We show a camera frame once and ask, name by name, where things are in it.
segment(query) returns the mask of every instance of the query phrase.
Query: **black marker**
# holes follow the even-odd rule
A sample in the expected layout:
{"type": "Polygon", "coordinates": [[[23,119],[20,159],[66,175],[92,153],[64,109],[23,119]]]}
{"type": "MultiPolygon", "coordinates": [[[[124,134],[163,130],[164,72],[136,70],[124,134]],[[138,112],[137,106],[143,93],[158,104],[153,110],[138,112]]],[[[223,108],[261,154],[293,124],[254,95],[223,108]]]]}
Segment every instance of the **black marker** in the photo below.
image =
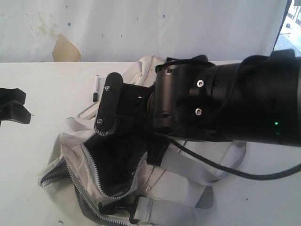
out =
{"type": "Polygon", "coordinates": [[[98,101],[98,92],[99,92],[99,76],[95,76],[95,82],[94,82],[94,93],[93,93],[93,102],[98,101]]]}

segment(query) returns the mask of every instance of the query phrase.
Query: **zipper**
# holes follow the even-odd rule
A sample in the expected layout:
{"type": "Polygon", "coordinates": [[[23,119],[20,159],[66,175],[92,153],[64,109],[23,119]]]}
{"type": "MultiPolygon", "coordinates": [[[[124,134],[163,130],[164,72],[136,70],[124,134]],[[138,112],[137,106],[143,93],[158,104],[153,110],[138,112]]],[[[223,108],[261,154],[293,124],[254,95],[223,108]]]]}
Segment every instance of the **zipper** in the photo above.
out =
{"type": "Polygon", "coordinates": [[[125,194],[120,195],[120,196],[110,196],[110,195],[107,195],[107,194],[104,192],[104,190],[103,190],[103,188],[102,188],[102,186],[101,186],[101,184],[100,184],[100,177],[99,177],[99,174],[98,174],[98,171],[97,171],[97,166],[96,166],[96,163],[95,163],[94,159],[92,159],[92,156],[91,156],[89,150],[87,149],[87,147],[85,146],[84,143],[81,143],[81,147],[82,147],[83,151],[85,152],[86,157],[89,158],[89,159],[91,160],[92,164],[93,164],[93,168],[94,168],[94,172],[95,172],[95,177],[96,177],[96,178],[95,178],[95,180],[96,180],[96,186],[97,186],[98,190],[100,191],[100,193],[101,193],[104,197],[109,198],[109,199],[117,200],[117,199],[122,199],[123,197],[127,196],[128,194],[130,194],[131,190],[133,189],[134,182],[135,182],[135,180],[136,180],[136,178],[137,178],[137,176],[138,176],[138,170],[139,170],[139,168],[141,167],[143,161],[145,160],[147,153],[144,153],[143,156],[142,156],[142,157],[140,158],[140,160],[139,160],[139,163],[138,163],[138,165],[137,165],[137,168],[136,168],[136,170],[135,170],[135,172],[134,172],[134,177],[133,177],[133,180],[132,180],[131,187],[130,187],[130,189],[128,190],[128,192],[126,192],[125,194]]]}
{"type": "Polygon", "coordinates": [[[105,217],[102,216],[98,209],[95,207],[95,205],[91,202],[90,198],[87,197],[86,193],[82,191],[81,185],[78,184],[77,180],[75,179],[76,177],[74,176],[74,174],[72,173],[72,171],[70,170],[68,164],[67,165],[67,170],[69,172],[69,175],[71,177],[71,180],[75,186],[75,188],[77,189],[77,191],[79,192],[80,196],[84,199],[84,201],[87,203],[88,207],[91,209],[91,211],[102,221],[108,222],[110,224],[115,224],[118,226],[131,226],[130,224],[127,224],[123,221],[119,221],[117,219],[113,219],[113,218],[109,218],[109,217],[105,217]]]}
{"type": "Polygon", "coordinates": [[[55,178],[48,178],[48,179],[46,179],[46,177],[47,177],[50,173],[52,173],[52,172],[56,169],[56,167],[59,167],[63,162],[64,162],[64,158],[61,157],[61,158],[59,159],[59,161],[56,163],[56,165],[55,165],[53,168],[51,168],[50,170],[48,170],[48,171],[42,176],[42,178],[39,180],[39,185],[40,185],[40,186],[44,186],[45,184],[47,184],[47,183],[51,182],[52,180],[54,180],[55,178]]]}

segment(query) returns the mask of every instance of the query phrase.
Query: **black cable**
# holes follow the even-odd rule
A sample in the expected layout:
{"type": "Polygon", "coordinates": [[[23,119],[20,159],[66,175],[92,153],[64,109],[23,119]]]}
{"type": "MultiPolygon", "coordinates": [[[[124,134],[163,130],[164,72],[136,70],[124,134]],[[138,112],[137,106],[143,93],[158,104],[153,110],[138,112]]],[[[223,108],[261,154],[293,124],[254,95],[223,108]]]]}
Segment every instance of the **black cable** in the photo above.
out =
{"type": "Polygon", "coordinates": [[[213,161],[210,161],[209,159],[198,155],[196,153],[194,153],[193,151],[189,150],[188,148],[182,146],[181,144],[179,144],[178,142],[176,142],[173,139],[170,139],[167,137],[167,139],[177,148],[180,148],[182,151],[186,152],[187,154],[191,155],[192,157],[208,164],[209,166],[212,166],[218,170],[222,170],[225,171],[227,173],[242,177],[242,178],[246,178],[246,179],[250,179],[250,180],[276,180],[276,179],[281,179],[281,178],[285,178],[288,177],[292,174],[298,173],[301,171],[301,164],[294,166],[290,169],[278,172],[278,173],[273,173],[273,174],[266,174],[266,175],[256,175],[256,174],[249,174],[249,173],[245,173],[245,172],[241,172],[239,170],[236,169],[232,169],[226,166],[222,166],[220,164],[217,164],[213,161]]]}

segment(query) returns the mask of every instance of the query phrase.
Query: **gray strap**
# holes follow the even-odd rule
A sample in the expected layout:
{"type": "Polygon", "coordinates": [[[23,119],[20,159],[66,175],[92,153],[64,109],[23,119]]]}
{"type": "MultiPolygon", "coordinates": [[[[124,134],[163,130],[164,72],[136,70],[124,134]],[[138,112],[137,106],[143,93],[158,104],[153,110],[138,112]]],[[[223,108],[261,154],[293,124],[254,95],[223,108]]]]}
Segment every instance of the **gray strap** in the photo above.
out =
{"type": "Polygon", "coordinates": [[[195,208],[171,201],[139,197],[134,219],[160,226],[196,226],[195,208]]]}
{"type": "MultiPolygon", "coordinates": [[[[233,169],[237,168],[246,154],[246,142],[233,142],[237,147],[236,160],[230,166],[233,169]]],[[[190,179],[198,184],[211,186],[213,182],[222,179],[228,175],[226,172],[217,171],[215,174],[209,172],[200,161],[195,161],[185,155],[182,155],[173,150],[167,150],[162,158],[161,168],[168,170],[172,173],[181,175],[190,179]]]]}

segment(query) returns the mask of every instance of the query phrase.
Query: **white table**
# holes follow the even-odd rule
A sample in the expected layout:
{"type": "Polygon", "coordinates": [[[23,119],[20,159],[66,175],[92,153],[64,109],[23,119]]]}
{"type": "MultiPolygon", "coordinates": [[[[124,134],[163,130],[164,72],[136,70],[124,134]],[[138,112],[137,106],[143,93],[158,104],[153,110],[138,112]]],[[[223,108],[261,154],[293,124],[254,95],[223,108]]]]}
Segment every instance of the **white table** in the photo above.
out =
{"type": "MultiPolygon", "coordinates": [[[[94,75],[122,73],[127,63],[1,63],[0,87],[27,93],[29,125],[3,122],[0,128],[0,224],[71,226],[48,199],[36,173],[46,164],[59,132],[69,131],[65,118],[92,104],[94,75]]],[[[301,149],[250,143],[240,170],[265,174],[301,161],[301,149]]],[[[257,182],[236,176],[214,185],[215,204],[205,226],[300,225],[301,173],[257,182]]]]}

